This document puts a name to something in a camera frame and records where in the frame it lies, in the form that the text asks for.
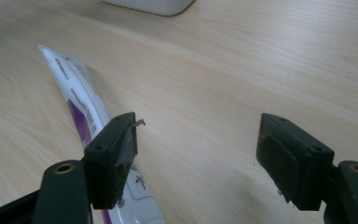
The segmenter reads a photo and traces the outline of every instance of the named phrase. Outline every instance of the wood grain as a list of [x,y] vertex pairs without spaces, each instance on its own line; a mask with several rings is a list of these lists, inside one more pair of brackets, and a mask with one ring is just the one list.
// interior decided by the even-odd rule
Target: wood grain
[[[167,223],[323,223],[255,159],[263,112],[358,161],[358,1],[197,0],[160,17],[99,0],[0,0],[0,206],[82,146],[37,45],[89,65]],[[96,223],[101,223],[95,213]]]

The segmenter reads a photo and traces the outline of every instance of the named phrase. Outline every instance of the purple label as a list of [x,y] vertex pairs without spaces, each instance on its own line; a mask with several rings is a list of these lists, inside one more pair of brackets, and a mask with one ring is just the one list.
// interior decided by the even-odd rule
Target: purple label
[[87,124],[86,116],[84,116],[84,114],[77,109],[71,100],[68,100],[67,104],[69,111],[71,111],[72,119],[74,120],[81,142],[83,143],[83,147],[86,147],[91,142],[91,133],[89,125]]

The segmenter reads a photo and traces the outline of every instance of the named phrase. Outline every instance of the wooden table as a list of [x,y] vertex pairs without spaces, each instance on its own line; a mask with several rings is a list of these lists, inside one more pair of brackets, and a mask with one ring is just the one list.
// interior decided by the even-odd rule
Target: wooden table
[[145,119],[136,162],[167,223],[323,223],[257,162],[263,112],[358,161],[358,1],[196,0],[160,17],[0,0],[0,206],[83,153],[38,44],[86,62],[114,115]]

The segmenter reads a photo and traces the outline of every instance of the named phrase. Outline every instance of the light wood surface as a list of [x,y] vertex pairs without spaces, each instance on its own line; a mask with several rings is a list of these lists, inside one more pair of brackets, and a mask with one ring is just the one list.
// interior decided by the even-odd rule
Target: light wood surface
[[38,44],[86,62],[114,115],[145,119],[136,160],[167,223],[323,223],[258,164],[263,112],[358,161],[358,1],[196,0],[169,18],[0,0],[0,206],[82,157]]

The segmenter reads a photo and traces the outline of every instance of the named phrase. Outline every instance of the white object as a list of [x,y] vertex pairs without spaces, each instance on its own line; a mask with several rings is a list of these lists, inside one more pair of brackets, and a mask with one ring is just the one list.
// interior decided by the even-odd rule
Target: white object
[[[86,147],[112,118],[90,82],[86,65],[74,57],[39,45],[46,62],[68,104],[72,118]],[[103,211],[106,224],[162,224],[164,218],[149,187],[134,164],[123,197],[111,210]]]
[[194,0],[103,0],[107,4],[129,7],[132,9],[173,16],[185,10]]

